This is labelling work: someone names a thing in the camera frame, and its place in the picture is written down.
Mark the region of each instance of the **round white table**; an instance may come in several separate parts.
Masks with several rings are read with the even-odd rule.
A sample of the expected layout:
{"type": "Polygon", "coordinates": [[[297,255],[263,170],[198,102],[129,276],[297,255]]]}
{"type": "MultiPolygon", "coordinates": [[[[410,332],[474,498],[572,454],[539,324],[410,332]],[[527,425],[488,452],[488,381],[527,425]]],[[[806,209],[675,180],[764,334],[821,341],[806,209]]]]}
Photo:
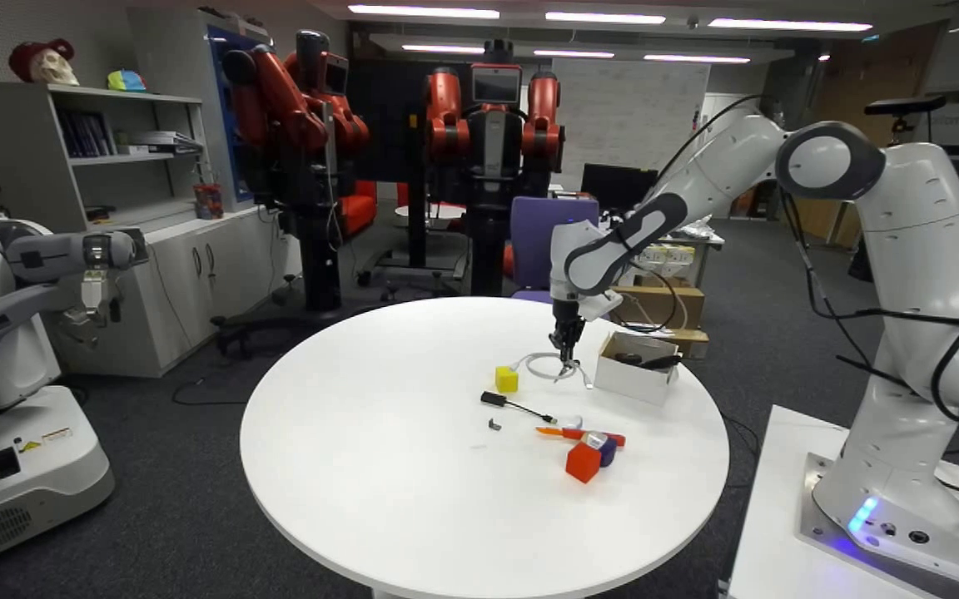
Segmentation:
{"type": "MultiPolygon", "coordinates": [[[[710,520],[725,425],[686,370],[668,394],[640,400],[518,364],[522,407],[627,435],[608,470],[577,481],[571,440],[478,403],[495,364],[551,348],[551,324],[543,301],[418,300],[309,334],[242,413],[260,510],[372,595],[572,599],[645,575],[710,520]]],[[[589,374],[613,330],[585,324],[577,357],[589,374]]]]}

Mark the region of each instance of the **screwdriver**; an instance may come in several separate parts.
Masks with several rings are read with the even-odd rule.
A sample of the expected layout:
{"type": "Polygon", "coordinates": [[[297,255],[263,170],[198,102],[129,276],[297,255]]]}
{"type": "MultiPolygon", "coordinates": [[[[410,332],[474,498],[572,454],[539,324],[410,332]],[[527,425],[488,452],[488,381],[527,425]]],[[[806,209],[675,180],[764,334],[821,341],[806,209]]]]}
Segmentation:
{"type": "Polygon", "coordinates": [[[562,425],[536,425],[539,435],[562,435],[562,440],[584,440],[589,432],[608,435],[618,450],[627,447],[627,435],[618,432],[599,432],[599,430],[562,430],[562,425]]]}
{"type": "Polygon", "coordinates": [[[556,421],[551,413],[536,413],[536,410],[528,410],[522,403],[511,403],[511,394],[501,394],[501,392],[482,392],[478,403],[486,403],[486,407],[515,407],[518,413],[528,413],[528,415],[536,415],[543,421],[556,421]]]}

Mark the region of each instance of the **white cabinet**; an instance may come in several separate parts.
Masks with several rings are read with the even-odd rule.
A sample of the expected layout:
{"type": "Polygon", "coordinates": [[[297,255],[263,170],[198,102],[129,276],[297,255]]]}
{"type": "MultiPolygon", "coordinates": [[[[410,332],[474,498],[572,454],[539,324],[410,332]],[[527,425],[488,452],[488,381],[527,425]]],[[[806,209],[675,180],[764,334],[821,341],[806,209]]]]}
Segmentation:
{"type": "Polygon", "coordinates": [[[151,263],[121,276],[117,323],[77,332],[50,319],[68,372],[163,374],[216,332],[213,314],[242,314],[282,282],[286,235],[268,209],[157,229],[147,244],[151,263]]]}

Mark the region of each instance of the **white box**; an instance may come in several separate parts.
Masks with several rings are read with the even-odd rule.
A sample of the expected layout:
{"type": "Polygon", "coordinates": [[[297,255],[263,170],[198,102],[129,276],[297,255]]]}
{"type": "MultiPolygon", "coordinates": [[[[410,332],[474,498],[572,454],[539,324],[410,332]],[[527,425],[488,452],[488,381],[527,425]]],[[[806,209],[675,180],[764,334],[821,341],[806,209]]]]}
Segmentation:
{"type": "Polygon", "coordinates": [[[679,378],[679,347],[656,334],[613,332],[599,351],[592,381],[640,400],[663,400],[679,378]]]}

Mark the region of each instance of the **humanoid robot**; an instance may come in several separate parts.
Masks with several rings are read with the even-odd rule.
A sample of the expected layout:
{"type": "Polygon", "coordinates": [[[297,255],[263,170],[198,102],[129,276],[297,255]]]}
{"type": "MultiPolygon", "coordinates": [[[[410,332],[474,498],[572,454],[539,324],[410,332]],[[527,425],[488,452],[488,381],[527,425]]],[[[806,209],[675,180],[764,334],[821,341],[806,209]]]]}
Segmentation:
{"type": "Polygon", "coordinates": [[[0,553],[112,492],[109,458],[60,374],[41,311],[92,319],[109,272],[147,258],[140,232],[50,235],[0,220],[0,553]]]}
{"type": "Polygon", "coordinates": [[[471,98],[462,98],[454,70],[434,70],[427,76],[427,167],[466,167],[474,292],[504,297],[511,204],[512,195],[546,195],[551,173],[561,170],[561,78],[543,70],[532,73],[527,90],[528,114],[522,114],[522,70],[512,62],[512,47],[501,41],[486,43],[486,56],[474,62],[471,76],[471,98]]]}
{"type": "Polygon", "coordinates": [[[551,340],[572,364],[584,323],[615,306],[608,285],[634,255],[759,180],[856,200],[881,306],[860,415],[814,498],[861,553],[959,581],[959,498],[936,479],[959,430],[959,176],[939,147],[880,148],[846,121],[790,134],[741,117],[668,167],[624,224],[556,225],[551,340]]]}

